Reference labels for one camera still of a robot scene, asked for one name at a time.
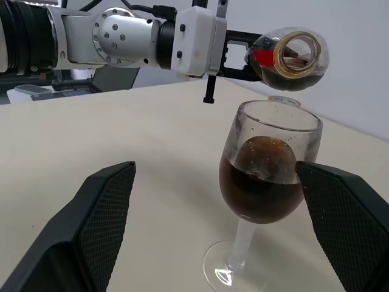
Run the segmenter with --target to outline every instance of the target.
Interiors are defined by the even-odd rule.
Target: red label
[[[260,66],[274,66],[273,50],[253,50],[255,61]]]

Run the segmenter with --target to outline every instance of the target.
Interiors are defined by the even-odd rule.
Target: black cable
[[[207,8],[208,0],[193,0],[192,1],[192,7],[193,6],[199,6],[199,7]]]
[[[121,0],[121,2],[124,5],[126,5],[126,7],[130,10],[138,10],[138,11],[154,14],[154,9],[150,7],[143,6],[143,5],[131,5],[130,3],[127,2],[127,0]]]
[[[100,2],[102,2],[102,0],[92,0],[91,3],[81,8],[80,11],[90,11],[90,9],[94,8]]]

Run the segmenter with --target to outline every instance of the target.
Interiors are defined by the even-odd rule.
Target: wine glass
[[[223,198],[240,218],[238,232],[233,243],[211,246],[203,262],[215,291],[270,291],[244,268],[250,242],[256,224],[279,221],[303,201],[295,165],[315,162],[322,130],[318,117],[296,106],[270,101],[240,105],[219,168]]]

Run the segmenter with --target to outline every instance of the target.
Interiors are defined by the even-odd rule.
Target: glass base
[[[250,261],[241,271],[231,271],[227,265],[233,242],[218,242],[205,253],[202,269],[209,285],[216,292],[279,292]]]

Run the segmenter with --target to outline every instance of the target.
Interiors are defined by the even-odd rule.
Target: glass stem
[[[232,253],[228,259],[228,266],[231,271],[238,272],[244,268],[251,240],[256,228],[256,224],[239,219],[238,232],[233,242]]]

